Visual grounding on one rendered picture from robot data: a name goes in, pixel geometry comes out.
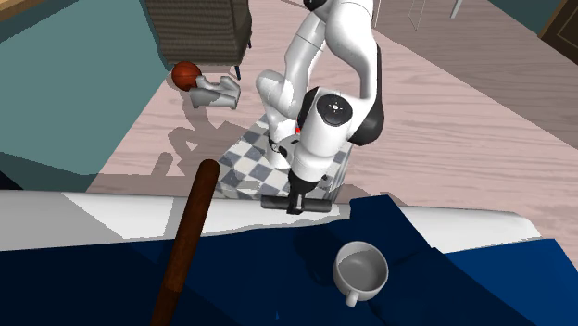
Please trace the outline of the grey blocky object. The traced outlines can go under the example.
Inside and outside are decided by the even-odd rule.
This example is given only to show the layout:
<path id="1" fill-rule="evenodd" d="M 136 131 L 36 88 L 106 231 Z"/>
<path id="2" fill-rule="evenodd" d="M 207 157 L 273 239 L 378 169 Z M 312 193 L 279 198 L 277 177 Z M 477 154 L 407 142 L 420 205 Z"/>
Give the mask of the grey blocky object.
<path id="1" fill-rule="evenodd" d="M 204 75 L 200 75 L 195 81 L 196 87 L 188 91 L 194 108 L 237 108 L 241 88 L 231 77 L 221 76 L 218 82 L 210 82 Z"/>

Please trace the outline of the brown wooden baseball bat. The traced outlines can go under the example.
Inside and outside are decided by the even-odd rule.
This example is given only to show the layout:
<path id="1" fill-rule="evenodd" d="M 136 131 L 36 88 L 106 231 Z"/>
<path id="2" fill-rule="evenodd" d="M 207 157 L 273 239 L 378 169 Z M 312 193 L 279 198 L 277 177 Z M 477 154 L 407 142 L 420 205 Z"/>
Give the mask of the brown wooden baseball bat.
<path id="1" fill-rule="evenodd" d="M 220 175 L 220 164 L 203 160 L 196 172 L 173 242 L 150 326 L 170 326 Z"/>

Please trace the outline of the checkered robot stand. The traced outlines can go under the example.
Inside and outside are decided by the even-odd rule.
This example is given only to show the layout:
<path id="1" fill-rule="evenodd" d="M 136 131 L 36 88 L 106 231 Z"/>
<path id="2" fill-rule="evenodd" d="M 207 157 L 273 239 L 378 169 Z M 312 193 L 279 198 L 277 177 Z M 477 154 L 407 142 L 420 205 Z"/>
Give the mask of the checkered robot stand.
<path id="1" fill-rule="evenodd" d="M 221 156 L 216 198 L 258 200 L 264 194 L 288 195 L 288 171 L 274 169 L 264 157 L 268 138 L 267 118 L 263 116 Z M 351 149 L 350 143 L 342 146 L 316 188 L 307 194 L 308 198 L 335 200 L 345 178 Z"/>

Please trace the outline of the dark grey cylindrical bar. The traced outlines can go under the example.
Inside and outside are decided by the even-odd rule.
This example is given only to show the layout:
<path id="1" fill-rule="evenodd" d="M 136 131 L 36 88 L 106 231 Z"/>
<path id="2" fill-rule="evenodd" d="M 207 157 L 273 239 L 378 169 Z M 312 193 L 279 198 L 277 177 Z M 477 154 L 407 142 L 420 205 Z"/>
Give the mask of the dark grey cylindrical bar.
<path id="1" fill-rule="evenodd" d="M 302 212 L 326 213 L 332 209 L 330 200 L 306 198 L 303 195 L 297 197 L 262 195 L 260 204 L 262 208 L 284 210 L 292 215 L 299 215 Z"/>

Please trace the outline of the orange basketball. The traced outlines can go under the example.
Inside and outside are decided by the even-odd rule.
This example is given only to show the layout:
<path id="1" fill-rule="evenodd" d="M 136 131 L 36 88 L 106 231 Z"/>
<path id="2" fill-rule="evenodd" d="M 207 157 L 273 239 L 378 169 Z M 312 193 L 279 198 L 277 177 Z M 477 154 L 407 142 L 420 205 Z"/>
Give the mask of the orange basketball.
<path id="1" fill-rule="evenodd" d="M 201 75 L 200 68 L 189 61 L 181 61 L 175 64 L 171 71 L 171 79 L 174 85 L 185 92 L 197 87 L 196 78 Z"/>

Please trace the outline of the dark brown door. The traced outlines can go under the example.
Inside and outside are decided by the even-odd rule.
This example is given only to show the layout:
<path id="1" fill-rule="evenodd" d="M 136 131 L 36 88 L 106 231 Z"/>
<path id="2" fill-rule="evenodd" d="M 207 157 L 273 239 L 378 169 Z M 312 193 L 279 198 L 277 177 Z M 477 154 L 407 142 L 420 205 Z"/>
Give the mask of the dark brown door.
<path id="1" fill-rule="evenodd" d="M 561 0 L 538 38 L 578 65 L 578 0 Z"/>

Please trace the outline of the bed with blue blanket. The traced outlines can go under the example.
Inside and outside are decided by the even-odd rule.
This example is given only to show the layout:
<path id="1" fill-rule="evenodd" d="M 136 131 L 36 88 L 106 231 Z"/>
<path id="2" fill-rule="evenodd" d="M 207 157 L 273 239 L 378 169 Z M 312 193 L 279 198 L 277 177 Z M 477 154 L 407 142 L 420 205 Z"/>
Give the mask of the bed with blue blanket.
<path id="1" fill-rule="evenodd" d="M 181 197 L 0 191 L 0 326 L 150 326 Z M 366 242 L 389 276 L 346 305 L 339 249 Z M 170 326 L 578 326 L 578 270 L 498 211 L 357 198 L 288 215 L 215 199 Z"/>

